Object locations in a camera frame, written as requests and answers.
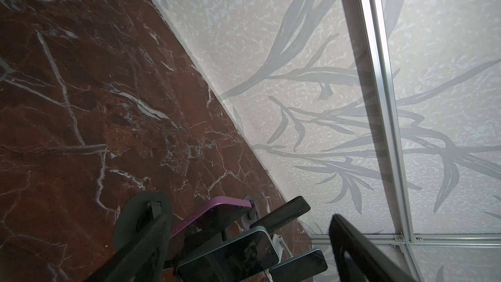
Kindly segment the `green-edged phone on stand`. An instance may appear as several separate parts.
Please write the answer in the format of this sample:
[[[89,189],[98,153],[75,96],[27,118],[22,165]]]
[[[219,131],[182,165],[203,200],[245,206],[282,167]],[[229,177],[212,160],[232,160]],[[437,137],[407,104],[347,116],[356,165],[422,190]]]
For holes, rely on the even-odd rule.
[[[178,281],[242,281],[279,263],[269,233],[263,226],[181,261]]]

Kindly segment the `black phone rear centre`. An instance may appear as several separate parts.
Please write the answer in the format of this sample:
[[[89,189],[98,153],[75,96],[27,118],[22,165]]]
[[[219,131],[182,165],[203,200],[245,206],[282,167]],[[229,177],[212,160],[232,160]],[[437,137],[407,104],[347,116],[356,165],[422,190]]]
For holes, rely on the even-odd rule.
[[[273,234],[310,210],[311,207],[307,201],[302,196],[298,196],[254,222],[250,228],[263,227],[269,234]]]

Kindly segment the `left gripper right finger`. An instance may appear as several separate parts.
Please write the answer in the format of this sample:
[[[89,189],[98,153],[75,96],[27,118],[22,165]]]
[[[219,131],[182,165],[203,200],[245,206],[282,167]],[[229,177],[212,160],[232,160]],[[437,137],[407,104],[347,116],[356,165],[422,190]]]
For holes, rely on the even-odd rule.
[[[333,215],[329,238],[341,281],[413,281],[342,215]]]

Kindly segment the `purple-edged phone on stand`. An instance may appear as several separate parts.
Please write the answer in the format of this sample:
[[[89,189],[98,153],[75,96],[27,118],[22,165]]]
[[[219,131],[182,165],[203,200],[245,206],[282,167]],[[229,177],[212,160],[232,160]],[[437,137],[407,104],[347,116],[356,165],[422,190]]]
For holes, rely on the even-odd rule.
[[[235,223],[252,209],[248,200],[218,196],[204,203],[197,211],[172,230],[171,239],[189,239],[197,234],[210,236]]]

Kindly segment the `white phone stand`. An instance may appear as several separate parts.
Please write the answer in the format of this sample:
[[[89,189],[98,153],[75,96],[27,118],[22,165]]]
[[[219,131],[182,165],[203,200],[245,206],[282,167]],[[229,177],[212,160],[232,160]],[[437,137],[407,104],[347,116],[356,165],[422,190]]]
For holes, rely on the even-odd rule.
[[[277,252],[277,256],[279,257],[279,261],[282,260],[283,254],[286,253],[288,258],[292,258],[292,252],[287,246],[287,243],[284,241],[284,238],[281,235],[274,234],[271,238],[273,247],[275,248],[275,251]]]

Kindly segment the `white-edged phone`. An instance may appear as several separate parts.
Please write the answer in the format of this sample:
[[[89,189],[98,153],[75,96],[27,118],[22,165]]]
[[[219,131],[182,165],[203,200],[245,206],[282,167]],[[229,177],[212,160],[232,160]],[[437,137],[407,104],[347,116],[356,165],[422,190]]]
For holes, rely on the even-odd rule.
[[[320,249],[312,249],[269,269],[273,281],[303,281],[321,274],[328,268]]]

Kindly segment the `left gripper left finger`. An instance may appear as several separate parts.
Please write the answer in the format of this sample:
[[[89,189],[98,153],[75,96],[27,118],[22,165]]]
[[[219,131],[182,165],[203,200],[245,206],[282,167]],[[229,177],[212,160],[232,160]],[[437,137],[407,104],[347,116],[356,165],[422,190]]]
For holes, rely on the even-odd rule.
[[[161,214],[87,281],[160,281],[171,237],[172,214]]]

